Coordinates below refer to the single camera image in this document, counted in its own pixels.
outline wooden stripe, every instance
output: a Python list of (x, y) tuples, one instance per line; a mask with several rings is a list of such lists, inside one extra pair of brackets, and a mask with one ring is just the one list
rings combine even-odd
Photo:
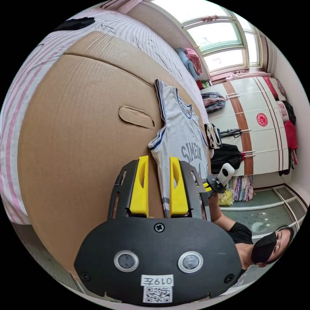
[[(258, 82), (259, 82), (259, 84), (262, 86), (262, 88), (263, 88), (263, 90), (265, 90), (265, 88), (264, 88), (264, 86), (261, 84), (261, 82), (260, 82), (260, 80), (259, 79), (257, 79), (258, 80)], [(282, 144), (282, 137), (281, 137), (281, 133), (280, 133), (280, 128), (279, 128), (279, 123), (278, 123), (278, 119), (277, 119), (277, 116), (276, 116), (276, 114), (275, 114), (275, 110), (274, 110), (274, 108), (273, 108), (273, 106), (272, 106), (272, 103), (271, 103), (271, 101), (270, 101), (270, 99), (269, 99), (269, 97), (268, 97), (268, 95), (266, 94), (266, 97), (267, 97), (267, 99), (268, 99), (268, 101), (269, 101), (269, 103), (270, 103), (270, 105), (271, 105), (271, 109), (272, 109), (272, 112), (273, 112), (273, 114), (274, 114), (274, 117), (275, 117), (275, 121), (276, 121), (276, 123), (277, 123), (277, 128), (278, 128), (278, 131), (279, 131), (279, 138), (280, 138), (280, 144), (281, 144), (281, 153), (282, 153), (282, 169), (281, 170), (283, 170), (284, 168), (284, 155), (283, 155), (283, 144)]]
[[(227, 92), (227, 94), (235, 93), (232, 84), (230, 82), (223, 83), (224, 88)], [(247, 130), (249, 129), (248, 123), (246, 121), (244, 111), (242, 108), (242, 105), (239, 101), (239, 98), (232, 98), (230, 99), (231, 105), (233, 107), (233, 110), (235, 112), (235, 116), (237, 119), (238, 127), (240, 130)], [(242, 144), (242, 150), (244, 152), (246, 151), (252, 151), (252, 142), (251, 142), (251, 136), (249, 132), (244, 132), (240, 136), (241, 138), (241, 144)], [(254, 161), (253, 157), (247, 157), (244, 159), (244, 175), (252, 175), (254, 172)]]
[[(254, 80), (254, 82), (256, 83), (256, 85), (257, 85), (257, 87), (258, 87), (259, 90), (262, 90), (262, 89), (265, 90), (264, 87), (263, 87), (263, 85), (261, 84), (261, 82), (259, 81), (259, 79), (258, 79), (257, 77), (254, 77), (253, 80)], [(281, 171), (281, 170), (283, 170), (283, 160), (284, 160), (283, 149), (282, 149), (282, 139), (281, 139), (281, 135), (279, 135), (279, 136), (280, 136), (280, 143), (281, 143), (281, 151), (280, 151), (277, 129), (276, 129), (276, 126), (275, 126), (275, 122), (274, 122), (274, 118), (273, 118), (273, 116), (272, 116), (271, 110), (273, 111), (273, 114), (274, 114), (274, 116), (275, 116), (275, 119), (276, 119), (276, 122), (277, 122), (277, 127), (279, 127), (278, 120), (277, 120), (277, 117), (276, 117), (276, 115), (275, 115), (275, 111), (274, 111), (274, 109), (273, 109), (273, 107), (272, 107), (271, 101), (270, 101), (269, 97), (267, 96), (267, 94), (264, 93), (264, 91), (262, 92), (262, 96), (263, 96), (263, 98), (264, 98), (264, 100), (265, 100), (265, 103), (266, 103), (266, 105), (267, 105), (267, 108), (269, 109), (270, 117), (271, 117), (272, 123), (273, 123), (273, 125), (274, 125), (274, 132), (275, 132), (275, 137), (276, 137), (277, 146), (278, 146), (278, 171)], [(281, 169), (281, 165), (280, 165), (280, 152), (282, 152), (282, 169)]]

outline pink striped sheet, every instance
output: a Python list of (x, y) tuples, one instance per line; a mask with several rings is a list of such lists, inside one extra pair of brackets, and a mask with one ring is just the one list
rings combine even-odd
[(16, 74), (3, 103), (0, 120), (0, 194), (6, 213), (14, 223), (30, 224), (17, 173), (18, 139), (28, 104), (47, 71), (73, 43), (86, 34), (92, 31), (110, 34), (147, 53), (185, 88), (197, 104), (203, 122), (208, 123), (196, 82), (162, 38), (142, 23), (118, 12), (91, 8), (73, 18), (85, 16), (94, 17), (96, 22), (81, 30), (50, 33), (38, 44)]

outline cardboard box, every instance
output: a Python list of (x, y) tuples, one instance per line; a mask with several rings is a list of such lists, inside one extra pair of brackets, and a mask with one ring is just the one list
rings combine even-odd
[(106, 221), (123, 165), (150, 155), (150, 216), (163, 217), (148, 143), (162, 128), (154, 80), (184, 88), (147, 54), (92, 32), (53, 65), (29, 103), (19, 138), (18, 176), (31, 223), (55, 259), (73, 262), (86, 235)]

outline hair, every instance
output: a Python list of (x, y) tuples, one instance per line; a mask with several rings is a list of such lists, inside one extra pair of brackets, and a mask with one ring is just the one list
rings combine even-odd
[(288, 241), (288, 244), (287, 244), (287, 246), (283, 249), (282, 254), (280, 254), (277, 258), (273, 259), (272, 261), (269, 261), (269, 262), (266, 263), (266, 264), (268, 264), (268, 265), (269, 265), (269, 264), (272, 264), (272, 263), (274, 263), (274, 262), (276, 262), (276, 261), (285, 253), (285, 251), (286, 251), (287, 248), (290, 246), (290, 244), (291, 244), (291, 242), (292, 242), (292, 240), (293, 240), (293, 238), (294, 238), (294, 234), (295, 234), (294, 229), (293, 229), (292, 227), (287, 226), (287, 225), (282, 225), (282, 226), (280, 226), (275, 232), (279, 232), (280, 230), (283, 230), (283, 229), (287, 229), (287, 230), (289, 230), (289, 232), (290, 232), (290, 239), (289, 239), (289, 241)]

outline wardrobe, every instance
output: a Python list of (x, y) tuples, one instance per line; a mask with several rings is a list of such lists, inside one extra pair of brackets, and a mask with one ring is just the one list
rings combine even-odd
[(226, 97), (225, 107), (209, 114), (210, 123), (221, 132), (240, 129), (240, 136), (224, 137), (247, 157), (235, 176), (281, 171), (289, 167), (289, 149), (278, 104), (262, 77), (224, 82), (201, 90)]

